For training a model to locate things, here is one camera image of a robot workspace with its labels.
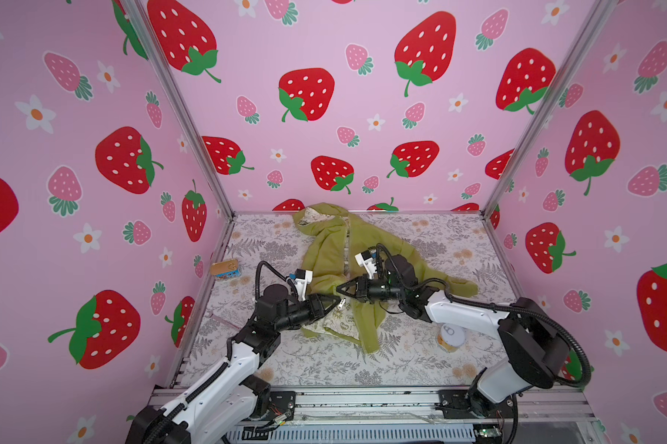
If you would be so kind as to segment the green zip-up jacket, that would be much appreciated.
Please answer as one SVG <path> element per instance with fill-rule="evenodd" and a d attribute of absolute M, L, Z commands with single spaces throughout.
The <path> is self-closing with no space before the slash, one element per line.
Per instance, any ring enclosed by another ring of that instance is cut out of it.
<path fill-rule="evenodd" d="M 377 268 L 375 247 L 379 243 L 393 255 L 402 255 L 418 278 L 442 279 L 455 296 L 478 294 L 476 283 L 430 268 L 411 244 L 342 207 L 319 203 L 298 211 L 293 220 L 301 233 L 313 238 L 302 262 L 302 268 L 312 273 L 308 285 L 311 294 L 335 295 L 336 288 L 350 279 L 373 277 L 370 270 Z M 378 327 L 386 318 L 385 309 L 379 303 L 361 303 L 346 297 L 342 304 L 324 319 L 305 327 L 304 334 L 328 334 L 361 347 L 365 353 L 376 353 L 380 348 Z"/>

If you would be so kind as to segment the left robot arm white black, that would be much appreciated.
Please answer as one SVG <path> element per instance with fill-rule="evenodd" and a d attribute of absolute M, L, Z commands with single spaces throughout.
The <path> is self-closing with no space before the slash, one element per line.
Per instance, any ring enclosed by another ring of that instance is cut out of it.
<path fill-rule="evenodd" d="M 142 409 L 128 443 L 216 443 L 240 421 L 266 416 L 271 386 L 255 373 L 274 354 L 283 331 L 328 316 L 341 298 L 306 293 L 307 272 L 289 279 L 268 262 L 255 274 L 255 305 L 247 323 L 226 340 L 226 355 L 193 386 L 161 409 Z"/>

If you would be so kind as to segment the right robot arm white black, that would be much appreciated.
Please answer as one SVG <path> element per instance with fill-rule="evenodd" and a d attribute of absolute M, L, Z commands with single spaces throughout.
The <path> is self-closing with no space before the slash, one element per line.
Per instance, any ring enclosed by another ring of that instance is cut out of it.
<path fill-rule="evenodd" d="M 463 397 L 462 409 L 473 416 L 490 416 L 531 388 L 583 389 L 590 383 L 592 366 L 581 344 L 532 300 L 495 305 L 457 297 L 444 279 L 418 280 L 401 255 L 383 260 L 362 253 L 357 261 L 365 275 L 337 286 L 338 294 L 362 303 L 396 301 L 413 319 L 461 327 L 502 343 L 505 358 L 479 373 Z"/>

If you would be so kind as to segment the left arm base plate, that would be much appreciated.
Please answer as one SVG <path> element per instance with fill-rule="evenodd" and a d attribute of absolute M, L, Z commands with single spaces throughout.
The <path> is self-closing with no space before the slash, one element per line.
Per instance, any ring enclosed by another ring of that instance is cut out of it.
<path fill-rule="evenodd" d="M 267 397 L 259 397 L 254 412 L 248 417 L 248 421 L 270 422 L 279 416 L 285 416 L 285 420 L 294 418 L 296 410 L 296 392 L 291 390 L 271 391 Z"/>

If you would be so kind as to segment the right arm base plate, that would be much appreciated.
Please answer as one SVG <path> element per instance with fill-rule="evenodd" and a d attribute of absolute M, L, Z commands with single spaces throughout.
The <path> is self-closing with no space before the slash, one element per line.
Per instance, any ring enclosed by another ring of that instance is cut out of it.
<path fill-rule="evenodd" d="M 439 390 L 435 409 L 446 419 L 512 419 L 518 408 L 511 397 L 501 403 L 492 403 L 478 393 L 466 390 Z"/>

